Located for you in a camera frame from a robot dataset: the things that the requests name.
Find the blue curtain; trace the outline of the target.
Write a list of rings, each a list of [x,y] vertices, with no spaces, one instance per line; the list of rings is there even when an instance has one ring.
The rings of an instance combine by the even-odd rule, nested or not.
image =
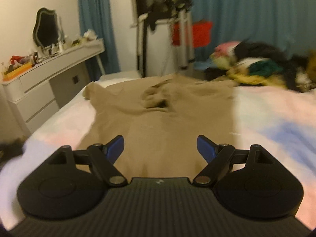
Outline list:
[[[192,16],[213,23],[210,44],[195,50],[199,61],[229,41],[265,42],[288,57],[315,49],[315,0],[193,0]]]
[[[100,54],[100,60],[105,73],[120,72],[110,0],[78,0],[78,8],[81,34],[91,29],[103,40],[105,51]]]

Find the red cloth bag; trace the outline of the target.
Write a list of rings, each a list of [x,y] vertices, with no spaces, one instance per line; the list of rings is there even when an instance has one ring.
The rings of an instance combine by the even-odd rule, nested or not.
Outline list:
[[[194,48],[205,47],[211,43],[212,27],[213,23],[207,21],[200,21],[193,24],[192,31]],[[176,23],[174,25],[174,31],[172,34],[172,44],[175,46],[180,45],[179,23]]]

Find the blue curtain left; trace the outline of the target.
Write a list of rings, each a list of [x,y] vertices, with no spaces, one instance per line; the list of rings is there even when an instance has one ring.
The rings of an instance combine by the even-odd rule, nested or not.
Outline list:
[[[100,54],[100,60],[105,73],[120,72],[110,0],[78,0],[78,8],[81,34],[91,29],[103,40],[105,51]]]

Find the orange tray with clutter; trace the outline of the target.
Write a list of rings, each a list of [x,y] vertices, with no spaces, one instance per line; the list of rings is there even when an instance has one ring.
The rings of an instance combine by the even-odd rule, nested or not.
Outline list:
[[[2,70],[2,80],[8,82],[34,66],[32,56],[12,56]]]

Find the blue curtain right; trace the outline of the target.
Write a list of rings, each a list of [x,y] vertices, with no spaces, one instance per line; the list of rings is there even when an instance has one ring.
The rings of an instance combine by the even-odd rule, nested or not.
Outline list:
[[[229,41],[265,42],[288,57],[315,49],[315,0],[193,0],[192,16],[213,23],[210,44],[195,50],[199,61]]]

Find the tan t-shirt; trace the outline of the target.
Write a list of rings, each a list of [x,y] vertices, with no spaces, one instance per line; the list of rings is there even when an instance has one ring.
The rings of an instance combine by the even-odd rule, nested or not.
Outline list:
[[[235,144],[232,81],[156,76],[107,87],[91,83],[83,96],[96,115],[79,148],[121,135],[125,147],[115,166],[127,178],[194,178],[206,166],[199,135]]]

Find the pile of mixed clothes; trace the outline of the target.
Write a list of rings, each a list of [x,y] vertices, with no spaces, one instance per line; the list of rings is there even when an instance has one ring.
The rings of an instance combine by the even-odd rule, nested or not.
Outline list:
[[[275,86],[298,92],[315,89],[315,50],[292,55],[264,42],[219,44],[204,70],[208,81],[227,77],[243,86]]]

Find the white tissue box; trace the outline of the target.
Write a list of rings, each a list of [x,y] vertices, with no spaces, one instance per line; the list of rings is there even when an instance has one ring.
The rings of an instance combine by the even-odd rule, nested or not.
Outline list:
[[[93,41],[96,40],[98,38],[96,32],[93,29],[88,29],[84,35],[83,38],[85,38],[88,41]]]

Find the black wavy frame mirror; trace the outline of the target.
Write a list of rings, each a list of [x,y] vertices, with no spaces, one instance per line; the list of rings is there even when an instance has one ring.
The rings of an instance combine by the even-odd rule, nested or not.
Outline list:
[[[36,14],[33,28],[33,41],[42,49],[56,44],[58,41],[57,13],[55,10],[41,8]]]

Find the white dressing table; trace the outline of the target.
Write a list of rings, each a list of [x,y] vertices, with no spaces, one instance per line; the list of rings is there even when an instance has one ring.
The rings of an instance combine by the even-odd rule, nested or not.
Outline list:
[[[30,136],[90,82],[85,62],[100,62],[103,40],[75,46],[2,84],[19,127]]]

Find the pastel tie-dye duvet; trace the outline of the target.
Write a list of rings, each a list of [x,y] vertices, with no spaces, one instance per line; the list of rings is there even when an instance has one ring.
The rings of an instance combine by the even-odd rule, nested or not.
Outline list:
[[[249,207],[243,220],[260,230],[289,221],[315,228],[315,96],[277,87],[236,87],[235,152],[228,173],[213,187],[194,178],[127,178],[107,187],[93,173],[87,148],[79,148],[96,111],[84,90],[26,142],[22,156],[1,171],[1,222],[13,229],[26,216],[43,221],[40,236],[60,236],[66,221],[90,234],[98,221],[124,219],[160,229],[196,227],[214,211],[220,218]]]

